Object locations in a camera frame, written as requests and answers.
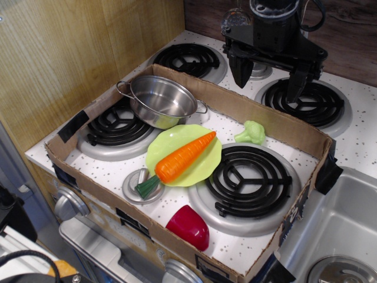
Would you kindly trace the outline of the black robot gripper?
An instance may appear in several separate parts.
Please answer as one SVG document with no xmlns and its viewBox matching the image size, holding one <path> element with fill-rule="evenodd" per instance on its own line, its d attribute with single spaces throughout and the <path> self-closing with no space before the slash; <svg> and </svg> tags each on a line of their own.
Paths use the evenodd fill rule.
<svg viewBox="0 0 377 283">
<path fill-rule="evenodd" d="M 286 102 L 296 102 L 313 72 L 322 71 L 327 52 L 303 36 L 296 13 L 283 20 L 251 19 L 250 25 L 222 33 L 234 82 L 244 88 L 255 62 L 290 71 Z"/>
</svg>

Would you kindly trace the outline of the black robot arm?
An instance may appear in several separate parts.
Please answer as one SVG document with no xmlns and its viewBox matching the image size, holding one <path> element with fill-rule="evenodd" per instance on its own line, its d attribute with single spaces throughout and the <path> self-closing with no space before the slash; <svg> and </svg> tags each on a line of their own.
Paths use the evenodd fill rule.
<svg viewBox="0 0 377 283">
<path fill-rule="evenodd" d="M 223 48 L 239 87 L 246 85 L 256 63 L 289 72 L 288 103 L 296 102 L 306 83 L 320 78 L 328 53 L 304 36 L 325 21 L 324 5 L 314 3 L 322 17 L 312 27 L 302 24 L 301 1 L 250 1 L 250 12 L 237 6 L 223 15 Z"/>
</svg>

